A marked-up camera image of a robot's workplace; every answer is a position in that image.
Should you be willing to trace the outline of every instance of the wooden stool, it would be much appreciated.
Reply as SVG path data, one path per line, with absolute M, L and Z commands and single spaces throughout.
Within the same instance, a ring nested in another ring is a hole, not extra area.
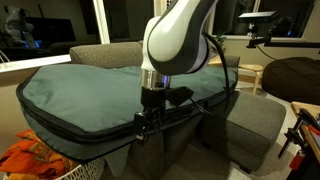
M 247 70 L 251 70 L 251 71 L 255 72 L 256 75 L 255 75 L 255 79 L 254 79 L 252 93 L 256 94 L 259 80 L 261 77 L 261 73 L 263 71 L 263 67 L 261 65 L 257 65 L 257 64 L 240 64 L 239 67 L 242 69 L 247 69 Z

